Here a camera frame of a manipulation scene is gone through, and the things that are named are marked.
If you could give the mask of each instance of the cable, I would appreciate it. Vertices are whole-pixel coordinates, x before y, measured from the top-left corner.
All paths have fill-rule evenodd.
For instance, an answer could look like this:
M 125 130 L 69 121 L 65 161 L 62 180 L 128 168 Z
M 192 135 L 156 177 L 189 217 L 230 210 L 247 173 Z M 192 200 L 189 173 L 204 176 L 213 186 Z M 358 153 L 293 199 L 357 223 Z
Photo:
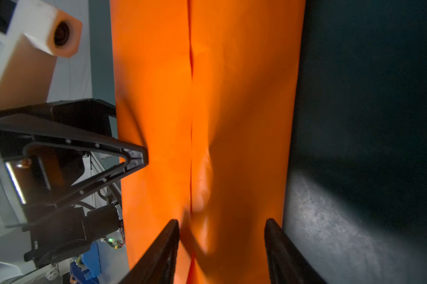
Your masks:
M 124 246 L 126 244 L 126 233 L 124 231 L 124 228 L 120 228 L 119 231 L 120 231 L 120 234 L 122 235 L 122 244 L 121 244 L 121 246 Z
M 78 201 L 78 202 L 76 202 L 75 204 L 76 204 L 76 205 L 83 206 L 83 207 L 86 207 L 86 208 L 87 208 L 87 209 L 89 209 L 89 210 L 94 210 L 94 209 L 96 209 L 96 208 L 95 208 L 95 207 L 93 207 L 92 205 L 87 204 L 86 202 L 83 202 L 83 201 Z
M 103 237 L 100 241 L 107 243 L 110 247 L 115 249 L 122 248 L 122 244 L 118 239 Z
M 75 260 L 76 266 L 79 268 L 84 268 L 86 265 L 81 260 L 81 254 L 78 256 L 78 258 Z
M 108 198 L 106 196 L 104 196 L 102 193 L 100 193 L 100 190 L 97 191 L 97 194 L 100 196 L 100 198 L 102 198 L 104 201 L 108 202 Z

